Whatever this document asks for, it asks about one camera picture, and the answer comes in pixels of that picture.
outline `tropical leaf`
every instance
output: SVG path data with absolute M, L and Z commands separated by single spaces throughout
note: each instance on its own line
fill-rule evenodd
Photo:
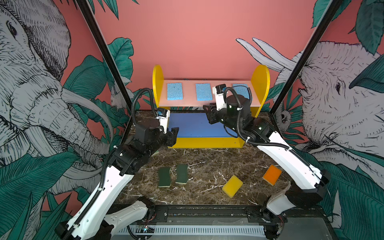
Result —
M 330 139 L 329 137 L 327 137 L 331 142 L 335 143 L 337 146 L 343 148 L 344 150 L 350 152 L 350 153 L 353 153 L 359 157 L 363 157 L 365 159 L 368 159 L 372 162 L 375 162 L 377 164 L 379 164 L 380 166 L 384 167 L 384 157 L 381 157 L 379 155 L 375 155 L 375 154 L 372 154 L 372 153 L 366 153 L 366 152 L 360 152 L 360 151 L 356 151 L 356 150 L 353 150 L 353 149 L 349 149 L 349 148 L 346 148 L 346 147 L 343 147 L 342 145 L 334 142 L 332 139 Z
M 375 54 L 384 34 L 384 4 L 363 0 L 356 19 L 356 36 L 363 47 Z
M 133 72 L 132 60 L 129 58 L 133 55 L 133 46 L 129 38 L 116 38 L 111 44 L 108 45 L 111 56 L 119 70 L 122 77 L 130 79 Z M 115 85 L 115 79 L 104 60 L 104 69 L 108 80 L 109 89 Z
M 356 26 L 354 26 L 354 27 L 349 31 L 348 34 L 353 33 L 354 31 L 356 31 Z
M 59 205 L 55 199 L 55 196 L 52 193 L 47 193 L 47 198 L 48 198 L 49 209 L 51 211 L 55 210 Z
M 266 103 L 263 105 L 262 109 L 260 110 L 260 112 L 269 112 L 269 110 L 271 109 L 269 107 L 270 103 Z
M 289 89 L 289 91 L 288 91 L 288 95 L 287 95 L 287 103 L 286 103 L 286 105 L 285 105 L 287 110 L 289 109 L 288 106 L 289 106 L 290 101 L 291 101 L 292 90 L 293 90 L 293 88 L 291 87 L 291 88 Z
M 303 107 L 300 105 L 300 106 L 292 108 L 291 110 L 288 110 L 288 111 L 292 112 L 292 113 L 303 113 Z
M 301 134 L 301 135 L 304 135 L 304 133 L 302 133 L 301 131 L 297 130 L 297 129 L 294 129 L 294 128 L 288 128 L 287 132 L 289 133 L 298 133 L 298 134 Z
M 93 14 L 94 14 L 95 13 L 95 5 L 93 4 L 93 0 L 88 0 L 88 2 L 89 2 L 89 5 L 91 6 Z
M 50 157 L 31 157 L 26 154 L 0 168 L 0 236 L 15 225 L 31 192 L 34 206 L 72 163 L 79 159 L 78 155 L 71 152 Z
M 104 8 L 104 5 L 103 5 L 103 0 L 97 0 L 99 2 L 99 4 L 101 5 L 101 7 L 103 8 L 104 12 L 105 12 L 105 8 Z
M 286 133 L 283 133 L 283 136 L 287 139 L 300 139 L 300 140 L 304 140 L 302 137 L 300 137 L 299 135 L 296 135 L 296 134 L 286 134 Z
M 71 195 L 69 195 L 64 201 L 62 201 L 55 210 L 49 215 L 49 217 L 41 225 L 40 229 L 37 231 L 33 240 L 51 240 L 51 239 L 60 239 L 60 237 L 55 233 L 56 226 L 61 222 L 63 215 L 65 213 L 65 208 Z
M 8 235 L 8 240 L 23 240 L 26 226 L 28 224 L 28 218 L 32 209 L 32 193 L 29 194 L 28 201 L 25 207 L 16 221 L 12 231 Z
M 300 99 L 300 97 L 301 97 L 301 94 L 298 94 L 298 95 L 292 100 L 292 102 L 288 105 L 287 109 L 288 109 L 288 110 L 291 109 L 291 107 L 293 107 L 293 106 L 297 103 L 297 101 Z
M 298 143 L 295 142 L 294 140 L 284 139 L 284 141 L 285 141 L 286 143 L 288 143 L 289 145 L 291 145 L 291 146 L 296 146 L 296 145 L 298 144 Z
M 303 116 L 301 114 L 295 114 L 295 115 L 291 115 L 291 122 L 296 122 L 296 121 L 299 121 L 299 120 L 302 120 L 303 119 Z
M 336 11 L 335 15 L 332 18 L 332 21 L 335 20 L 343 11 L 344 9 L 349 5 L 351 0 L 343 0 L 340 7 Z M 324 11 L 327 9 L 327 6 L 329 4 L 329 0 L 317 0 L 314 8 L 313 8 L 313 24 L 312 27 L 316 27 L 319 24 L 319 21 L 324 13 Z
M 119 19 L 119 11 L 118 11 L 118 5 L 116 3 L 116 0 L 104 0 L 104 2 L 113 12 L 113 14 L 117 17 L 117 19 Z
M 93 102 L 108 116 L 113 127 L 124 127 L 124 123 L 129 121 L 129 116 L 121 114 L 117 107 L 112 107 L 108 103 L 102 102 L 99 99 L 93 100 Z M 85 114 L 87 114 L 89 119 L 94 122 L 100 122 L 103 126 L 106 126 L 106 122 L 97 113 L 82 106 L 80 108 Z
M 279 83 L 272 88 L 269 89 L 268 96 L 266 97 L 265 101 L 268 101 L 269 99 L 274 98 L 277 94 L 281 93 L 281 90 L 284 87 L 284 83 Z
M 83 187 L 78 187 L 75 189 L 77 192 L 77 200 L 79 200 L 83 205 L 87 201 L 88 197 L 91 195 Z
M 359 166 L 355 169 L 355 171 L 358 172 L 358 173 L 360 173 L 360 174 L 362 174 L 362 175 L 364 175 L 364 176 L 366 176 L 367 178 L 369 178 L 370 180 L 373 181 L 373 179 L 371 178 L 371 176 L 368 175 L 366 172 L 364 172 Z
M 95 99 L 106 83 L 103 63 L 88 55 L 80 66 L 74 68 L 63 87 L 86 99 Z
M 293 127 L 302 127 L 303 126 L 303 123 L 302 122 L 295 122 L 295 123 L 291 123 L 291 125 L 289 125 L 289 127 L 293 128 Z
M 366 67 L 349 85 L 360 86 L 379 93 L 384 93 L 384 55 L 381 55 Z
M 306 152 L 295 151 L 318 169 L 331 173 L 326 194 L 320 202 L 327 216 L 332 215 L 336 191 L 343 216 L 342 233 L 351 240 L 379 240 L 384 236 L 384 190 L 369 178 L 342 164 L 318 162 Z

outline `elephant eye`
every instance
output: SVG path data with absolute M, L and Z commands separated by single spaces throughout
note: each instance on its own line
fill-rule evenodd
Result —
M 335 88 L 338 94 L 340 95 L 340 83 L 337 83 Z
M 9 31 L 11 32 L 12 36 L 15 37 L 17 35 L 16 29 L 12 26 L 12 23 L 10 21 L 7 21 L 7 27 Z

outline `orange sponge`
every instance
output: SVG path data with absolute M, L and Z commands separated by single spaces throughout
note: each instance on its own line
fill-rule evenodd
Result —
M 280 177 L 280 174 L 281 170 L 274 165 L 271 165 L 264 174 L 263 179 L 273 186 L 277 182 L 277 179 Z

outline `yellow sponge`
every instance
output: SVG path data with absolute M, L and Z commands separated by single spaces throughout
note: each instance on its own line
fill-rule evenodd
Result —
M 277 179 L 280 177 L 280 174 L 281 170 L 274 165 L 271 165 L 264 174 L 263 179 L 273 186 L 277 182 Z
M 225 192 L 230 198 L 232 198 L 242 185 L 243 182 L 238 179 L 235 175 L 233 175 L 223 186 L 223 192 Z

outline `pink shelf board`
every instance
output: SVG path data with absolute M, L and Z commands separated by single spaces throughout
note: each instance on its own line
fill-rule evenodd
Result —
M 167 84 L 182 83 L 183 99 L 182 100 L 167 100 Z M 212 94 L 210 101 L 198 101 L 196 95 L 196 83 L 210 83 L 212 87 L 226 84 L 227 87 L 232 87 L 232 84 L 247 84 L 252 92 L 251 107 L 260 107 L 260 102 L 256 97 L 255 90 L 252 87 L 251 81 L 221 81 L 221 80 L 164 80 L 163 89 L 160 96 L 160 107 L 202 107 L 203 105 L 214 103 L 215 96 Z

